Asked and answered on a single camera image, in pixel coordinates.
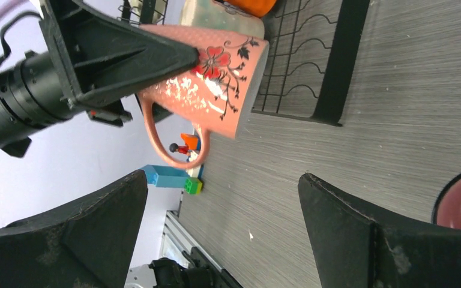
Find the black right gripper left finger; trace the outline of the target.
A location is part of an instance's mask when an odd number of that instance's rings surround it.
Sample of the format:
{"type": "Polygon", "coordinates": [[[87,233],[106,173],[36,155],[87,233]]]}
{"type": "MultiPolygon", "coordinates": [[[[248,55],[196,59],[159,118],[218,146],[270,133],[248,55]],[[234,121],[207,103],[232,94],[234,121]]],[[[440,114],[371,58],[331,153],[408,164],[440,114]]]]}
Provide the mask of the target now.
{"type": "Polygon", "coordinates": [[[0,287],[123,287],[147,194],[136,170],[0,228],[0,287]]]}

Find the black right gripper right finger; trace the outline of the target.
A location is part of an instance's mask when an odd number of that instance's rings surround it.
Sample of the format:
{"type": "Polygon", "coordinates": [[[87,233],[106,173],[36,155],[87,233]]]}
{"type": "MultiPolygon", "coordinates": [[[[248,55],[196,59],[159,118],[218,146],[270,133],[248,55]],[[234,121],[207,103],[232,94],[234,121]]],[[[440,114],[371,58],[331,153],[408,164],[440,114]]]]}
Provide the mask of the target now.
{"type": "Polygon", "coordinates": [[[322,287],[461,287],[461,230],[400,215],[311,173],[298,194],[322,287]]]}

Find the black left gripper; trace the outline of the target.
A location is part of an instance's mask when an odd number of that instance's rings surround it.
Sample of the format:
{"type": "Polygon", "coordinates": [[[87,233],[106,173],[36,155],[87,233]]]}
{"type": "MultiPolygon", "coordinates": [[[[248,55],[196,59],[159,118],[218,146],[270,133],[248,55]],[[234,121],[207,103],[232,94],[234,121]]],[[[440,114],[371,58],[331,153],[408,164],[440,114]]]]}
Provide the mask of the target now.
{"type": "Polygon", "coordinates": [[[40,28],[70,116],[116,127],[121,99],[195,66],[195,47],[109,17],[83,1],[41,1],[40,28]]]}

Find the small pink cup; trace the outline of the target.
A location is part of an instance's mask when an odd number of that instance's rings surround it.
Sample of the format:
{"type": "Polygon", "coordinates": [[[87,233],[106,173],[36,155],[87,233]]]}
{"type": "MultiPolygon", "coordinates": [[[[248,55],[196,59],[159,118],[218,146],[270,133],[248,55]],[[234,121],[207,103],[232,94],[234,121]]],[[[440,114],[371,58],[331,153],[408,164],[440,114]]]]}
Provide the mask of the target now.
{"type": "Polygon", "coordinates": [[[191,166],[204,163],[210,134],[234,139],[250,116],[268,59],[267,40],[211,28],[176,25],[142,25],[153,34],[197,49],[197,65],[162,80],[139,93],[146,130],[153,148],[170,166],[181,166],[164,148],[157,134],[152,107],[189,120],[201,138],[201,150],[191,166]]]}

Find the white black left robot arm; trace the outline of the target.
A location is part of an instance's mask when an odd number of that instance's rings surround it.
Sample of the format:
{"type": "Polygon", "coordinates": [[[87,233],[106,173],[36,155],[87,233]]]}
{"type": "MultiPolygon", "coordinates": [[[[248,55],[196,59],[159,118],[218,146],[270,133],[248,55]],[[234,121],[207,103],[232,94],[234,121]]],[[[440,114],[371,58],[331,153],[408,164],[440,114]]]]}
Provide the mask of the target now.
{"type": "Polygon", "coordinates": [[[11,55],[6,33],[26,17],[38,20],[47,51],[29,51],[0,72],[0,150],[16,158],[26,154],[32,134],[80,113],[122,127],[132,119],[123,97],[193,68],[199,57],[193,46],[83,1],[41,1],[40,12],[24,11],[1,28],[0,66],[11,55]]]}

